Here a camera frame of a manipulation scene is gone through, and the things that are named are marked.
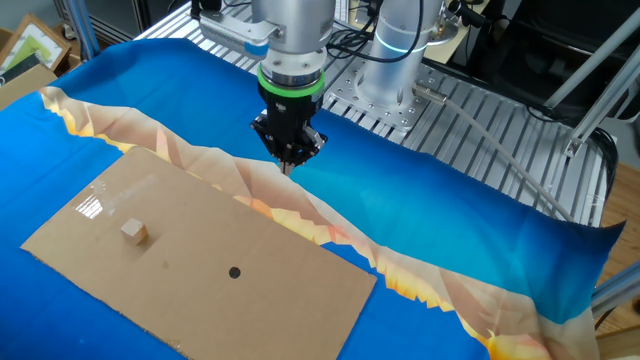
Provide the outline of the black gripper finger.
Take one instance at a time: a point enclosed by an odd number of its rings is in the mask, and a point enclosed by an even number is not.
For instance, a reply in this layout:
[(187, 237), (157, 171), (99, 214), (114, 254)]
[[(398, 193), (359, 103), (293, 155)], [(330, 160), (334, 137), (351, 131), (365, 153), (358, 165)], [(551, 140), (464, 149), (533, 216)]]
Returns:
[(328, 137), (324, 134), (305, 126), (297, 138), (285, 147), (284, 174), (290, 176), (296, 167), (316, 156), (327, 140)]
[(260, 113), (250, 124), (250, 127), (257, 133), (269, 154), (276, 158), (278, 167), (283, 175), (287, 174), (287, 163), (284, 160), (285, 144), (276, 139), (268, 130), (267, 115)]

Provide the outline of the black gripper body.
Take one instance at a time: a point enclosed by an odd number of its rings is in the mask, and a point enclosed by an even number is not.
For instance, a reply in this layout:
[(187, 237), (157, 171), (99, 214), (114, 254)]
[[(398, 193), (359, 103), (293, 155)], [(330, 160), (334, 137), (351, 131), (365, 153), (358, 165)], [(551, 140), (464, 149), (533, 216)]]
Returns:
[(285, 95), (284, 88), (269, 83), (259, 83), (258, 91), (266, 104), (269, 132), (285, 146), (292, 143), (323, 105), (323, 88), (306, 92), (294, 90)]

